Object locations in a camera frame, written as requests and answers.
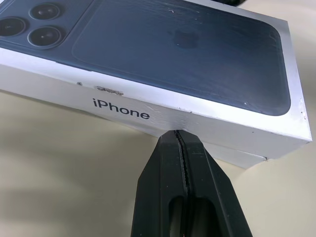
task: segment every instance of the dark blue phone image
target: dark blue phone image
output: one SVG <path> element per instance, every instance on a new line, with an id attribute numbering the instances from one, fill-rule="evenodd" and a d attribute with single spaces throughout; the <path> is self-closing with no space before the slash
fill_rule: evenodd
<path id="1" fill-rule="evenodd" d="M 275 28 L 184 0 L 5 0 L 0 47 L 265 115 L 291 105 Z"/>

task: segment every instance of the table surface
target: table surface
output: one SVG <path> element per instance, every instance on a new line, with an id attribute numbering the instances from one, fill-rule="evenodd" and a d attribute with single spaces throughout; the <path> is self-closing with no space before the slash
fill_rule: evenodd
<path id="1" fill-rule="evenodd" d="M 248 0 L 242 7 L 289 21 L 315 132 L 316 2 Z M 0 92 L 0 236 L 129 236 L 136 182 L 156 142 L 114 122 Z M 218 161 L 254 237 L 316 235 L 315 152 L 310 143 L 248 170 Z"/>

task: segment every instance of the camera lens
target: camera lens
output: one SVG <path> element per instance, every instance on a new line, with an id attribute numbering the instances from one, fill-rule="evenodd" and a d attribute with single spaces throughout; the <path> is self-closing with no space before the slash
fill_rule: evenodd
<path id="1" fill-rule="evenodd" d="M 29 34 L 29 42 L 38 47 L 56 44 L 60 39 L 60 31 L 51 26 L 38 28 Z"/>
<path id="2" fill-rule="evenodd" d="M 57 17 L 60 13 L 58 6 L 51 3 L 37 5 L 30 10 L 30 16 L 38 20 L 49 20 Z"/>
<path id="3" fill-rule="evenodd" d="M 0 36 L 15 36 L 25 30 L 25 22 L 16 17 L 0 20 Z"/>

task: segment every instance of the clamp jaw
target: clamp jaw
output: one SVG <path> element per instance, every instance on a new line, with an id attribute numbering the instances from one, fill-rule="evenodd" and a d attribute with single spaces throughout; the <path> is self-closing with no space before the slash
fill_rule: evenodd
<path id="1" fill-rule="evenodd" d="M 138 180 L 131 237 L 252 237 L 233 186 L 203 143 L 169 131 Z"/>

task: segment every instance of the white cardboard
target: white cardboard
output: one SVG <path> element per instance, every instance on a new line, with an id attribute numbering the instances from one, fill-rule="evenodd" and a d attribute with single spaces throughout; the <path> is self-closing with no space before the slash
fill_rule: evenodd
<path id="1" fill-rule="evenodd" d="M 185 130 L 210 144 L 209 150 L 216 150 L 218 158 L 245 168 L 310 142 L 287 23 L 209 0 L 193 2 L 259 19 L 278 30 L 291 96 L 286 114 L 267 116 L 3 48 L 0 89 L 84 110 L 156 136 L 168 130 Z"/>

